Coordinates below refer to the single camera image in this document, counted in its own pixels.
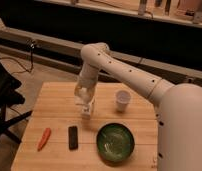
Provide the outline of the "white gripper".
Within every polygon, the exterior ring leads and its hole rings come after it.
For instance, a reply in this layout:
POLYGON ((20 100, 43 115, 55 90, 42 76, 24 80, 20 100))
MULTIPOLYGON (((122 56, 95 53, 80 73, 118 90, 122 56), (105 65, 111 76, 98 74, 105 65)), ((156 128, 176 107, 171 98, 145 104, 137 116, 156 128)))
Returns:
POLYGON ((94 86, 86 87, 82 85, 80 82, 78 82, 74 90, 75 104, 88 106, 93 100, 94 93, 95 93, 94 86))

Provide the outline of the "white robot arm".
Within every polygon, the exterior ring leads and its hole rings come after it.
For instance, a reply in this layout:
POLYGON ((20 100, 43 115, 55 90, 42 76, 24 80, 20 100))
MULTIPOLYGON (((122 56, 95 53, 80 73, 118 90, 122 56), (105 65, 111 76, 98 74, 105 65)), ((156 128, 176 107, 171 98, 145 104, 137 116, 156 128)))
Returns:
POLYGON ((83 67, 75 88, 77 104, 93 108, 98 74, 106 71, 157 108, 157 171, 202 171, 202 87, 173 84, 110 56, 109 46, 93 43, 80 50, 83 67))

